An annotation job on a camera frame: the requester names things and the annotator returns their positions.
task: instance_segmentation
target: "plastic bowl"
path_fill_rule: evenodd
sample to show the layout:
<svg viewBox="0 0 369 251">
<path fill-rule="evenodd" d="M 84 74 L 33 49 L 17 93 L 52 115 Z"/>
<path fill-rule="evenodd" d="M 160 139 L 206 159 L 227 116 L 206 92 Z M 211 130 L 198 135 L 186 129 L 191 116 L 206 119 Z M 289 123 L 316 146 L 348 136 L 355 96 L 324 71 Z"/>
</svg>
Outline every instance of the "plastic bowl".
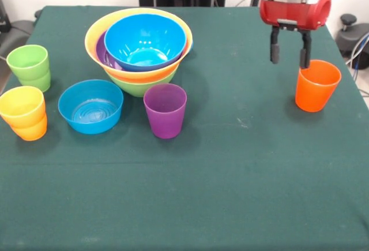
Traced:
<svg viewBox="0 0 369 251">
<path fill-rule="evenodd" d="M 161 16 L 167 16 L 171 19 L 177 21 L 181 27 L 186 31 L 187 35 L 187 43 L 186 48 L 183 50 L 182 55 L 180 58 L 164 67 L 157 70 L 151 70 L 147 72 L 128 72 L 124 70 L 113 69 L 104 63 L 100 62 L 97 55 L 96 55 L 96 44 L 101 35 L 115 22 L 125 16 L 129 16 L 132 14 L 138 13 L 156 13 Z M 125 81 L 128 83 L 150 83 L 162 78 L 167 77 L 170 73 L 172 73 L 177 66 L 180 64 L 182 59 L 189 53 L 193 45 L 193 37 L 191 33 L 191 29 L 189 26 L 178 16 L 171 14 L 169 12 L 165 12 L 163 10 L 153 9 L 153 8 L 131 8 L 131 9 L 124 9 L 119 10 L 117 12 L 113 12 L 107 14 L 106 16 L 97 20 L 91 27 L 88 29 L 85 37 L 85 48 L 87 54 L 96 62 L 98 63 L 106 72 L 108 72 L 113 77 L 117 78 L 118 80 Z"/>
<path fill-rule="evenodd" d="M 83 134 L 113 128 L 121 117 L 123 92 L 105 80 L 86 80 L 69 87 L 59 98 L 58 109 L 68 124 Z"/>
<path fill-rule="evenodd" d="M 110 79 L 122 90 L 124 90 L 125 92 L 131 94 L 132 96 L 135 97 L 144 97 L 145 92 L 152 87 L 153 85 L 159 85 L 159 84 L 166 84 L 169 83 L 172 79 L 173 76 L 175 74 L 175 72 L 177 71 L 177 69 L 175 69 L 172 73 L 170 73 L 167 77 L 159 80 L 159 81 L 155 81 L 155 82 L 151 82 L 151 83 L 146 83 L 146 84 L 133 84 L 133 83 L 127 83 L 127 82 L 123 82 L 118 80 L 117 78 L 111 76 L 109 73 L 107 73 L 110 77 Z"/>
<path fill-rule="evenodd" d="M 104 44 L 108 53 L 127 71 L 163 68 L 179 59 L 186 33 L 174 20 L 158 14 L 127 16 L 109 27 Z"/>
<path fill-rule="evenodd" d="M 123 68 L 118 65 L 118 63 L 114 60 L 114 58 L 106 51 L 104 44 L 105 32 L 100 36 L 99 40 L 96 43 L 96 55 L 100 62 L 103 64 L 110 66 L 111 68 L 123 70 Z"/>
</svg>

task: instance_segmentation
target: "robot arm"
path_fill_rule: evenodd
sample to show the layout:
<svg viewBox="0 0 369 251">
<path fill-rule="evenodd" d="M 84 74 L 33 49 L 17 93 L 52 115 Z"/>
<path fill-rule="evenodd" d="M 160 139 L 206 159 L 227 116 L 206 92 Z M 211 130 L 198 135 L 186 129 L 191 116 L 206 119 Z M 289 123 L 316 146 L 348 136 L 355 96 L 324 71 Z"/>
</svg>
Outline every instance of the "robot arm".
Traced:
<svg viewBox="0 0 369 251">
<path fill-rule="evenodd" d="M 261 0 L 261 19 L 272 26 L 270 36 L 270 60 L 279 61 L 278 34 L 280 29 L 298 31 L 302 34 L 303 48 L 300 53 L 300 67 L 310 65 L 310 31 L 325 25 L 331 7 L 331 0 Z"/>
</svg>

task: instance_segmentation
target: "purple cup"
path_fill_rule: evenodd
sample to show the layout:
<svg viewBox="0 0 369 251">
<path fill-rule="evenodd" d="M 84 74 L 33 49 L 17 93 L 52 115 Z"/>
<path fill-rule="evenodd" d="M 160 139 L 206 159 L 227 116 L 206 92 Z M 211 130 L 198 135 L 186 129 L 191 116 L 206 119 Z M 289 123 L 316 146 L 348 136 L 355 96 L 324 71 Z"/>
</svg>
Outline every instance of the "purple cup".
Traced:
<svg viewBox="0 0 369 251">
<path fill-rule="evenodd" d="M 176 137 L 182 130 L 187 94 L 174 84 L 160 84 L 149 88 L 144 104 L 153 134 L 159 138 Z"/>
</svg>

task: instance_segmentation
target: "blue bowl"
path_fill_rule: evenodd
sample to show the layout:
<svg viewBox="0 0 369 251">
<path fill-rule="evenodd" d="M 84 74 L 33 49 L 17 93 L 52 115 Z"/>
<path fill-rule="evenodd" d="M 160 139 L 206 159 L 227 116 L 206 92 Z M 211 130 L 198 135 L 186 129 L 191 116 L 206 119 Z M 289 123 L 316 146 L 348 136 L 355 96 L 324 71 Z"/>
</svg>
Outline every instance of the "blue bowl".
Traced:
<svg viewBox="0 0 369 251">
<path fill-rule="evenodd" d="M 135 14 L 111 25 L 104 38 L 108 53 L 127 71 L 163 68 L 178 60 L 187 36 L 174 20 L 157 14 Z"/>
<path fill-rule="evenodd" d="M 113 128 L 122 107 L 122 90 L 105 80 L 76 83 L 64 91 L 58 102 L 60 114 L 83 134 L 99 134 Z"/>
</svg>

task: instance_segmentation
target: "orange bowl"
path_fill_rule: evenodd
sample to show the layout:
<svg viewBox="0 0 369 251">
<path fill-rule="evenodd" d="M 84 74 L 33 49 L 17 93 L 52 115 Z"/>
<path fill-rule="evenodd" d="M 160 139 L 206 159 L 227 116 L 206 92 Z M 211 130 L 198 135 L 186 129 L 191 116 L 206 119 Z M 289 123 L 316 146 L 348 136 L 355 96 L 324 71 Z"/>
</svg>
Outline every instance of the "orange bowl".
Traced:
<svg viewBox="0 0 369 251">
<path fill-rule="evenodd" d="M 126 16 L 131 16 L 132 14 L 140 14 L 140 13 L 154 13 L 159 14 L 161 16 L 169 17 L 173 19 L 184 29 L 187 42 L 186 47 L 184 48 L 183 54 L 180 58 L 172 63 L 161 69 L 156 69 L 152 71 L 146 72 L 128 72 L 124 70 L 118 70 L 111 68 L 102 62 L 99 61 L 97 54 L 96 54 L 96 44 L 101 35 L 115 22 L 122 19 Z M 98 63 L 109 75 L 115 77 L 118 80 L 128 82 L 128 83 L 151 83 L 157 80 L 163 79 L 170 75 L 173 71 L 177 69 L 183 58 L 189 53 L 193 45 L 193 37 L 190 27 L 178 16 L 165 12 L 163 10 L 153 9 L 153 8 L 131 8 L 131 9 L 124 9 L 118 10 L 116 12 L 107 14 L 103 16 L 99 20 L 97 20 L 91 27 L 88 29 L 85 37 L 85 48 L 87 54 L 96 62 Z"/>
</svg>

